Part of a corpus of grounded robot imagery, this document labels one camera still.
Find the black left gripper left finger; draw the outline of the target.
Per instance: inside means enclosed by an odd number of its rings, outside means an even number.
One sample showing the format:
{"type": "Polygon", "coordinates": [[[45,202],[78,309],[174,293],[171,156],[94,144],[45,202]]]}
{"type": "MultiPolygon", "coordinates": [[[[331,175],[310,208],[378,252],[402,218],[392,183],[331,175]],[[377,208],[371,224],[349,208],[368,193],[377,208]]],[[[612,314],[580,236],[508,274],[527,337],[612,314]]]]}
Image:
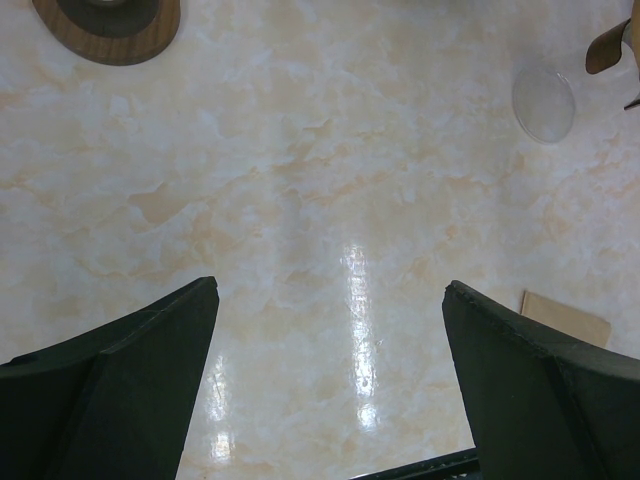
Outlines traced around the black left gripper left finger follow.
{"type": "Polygon", "coordinates": [[[219,295],[202,277],[1,367],[5,479],[172,479],[219,295]]]}

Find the wooden dripper stand disc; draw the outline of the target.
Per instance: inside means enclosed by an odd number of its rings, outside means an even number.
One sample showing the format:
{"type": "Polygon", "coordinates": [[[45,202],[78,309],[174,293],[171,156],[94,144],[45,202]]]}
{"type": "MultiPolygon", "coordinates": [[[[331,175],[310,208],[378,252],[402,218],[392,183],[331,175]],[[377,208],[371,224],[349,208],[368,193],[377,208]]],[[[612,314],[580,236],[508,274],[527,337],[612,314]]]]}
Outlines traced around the wooden dripper stand disc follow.
{"type": "Polygon", "coordinates": [[[594,39],[585,57],[585,70],[590,75],[598,74],[616,65],[622,57],[625,32],[630,27],[628,19],[594,39]]]}

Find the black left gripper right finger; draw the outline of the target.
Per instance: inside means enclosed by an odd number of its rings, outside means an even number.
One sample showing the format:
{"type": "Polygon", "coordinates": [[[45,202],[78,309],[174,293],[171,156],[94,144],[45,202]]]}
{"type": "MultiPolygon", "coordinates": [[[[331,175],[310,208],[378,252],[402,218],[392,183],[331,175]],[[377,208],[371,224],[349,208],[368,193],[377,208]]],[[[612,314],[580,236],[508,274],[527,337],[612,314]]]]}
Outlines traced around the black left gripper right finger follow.
{"type": "Polygon", "coordinates": [[[442,311],[484,478],[638,478],[638,360],[459,281],[442,311]]]}

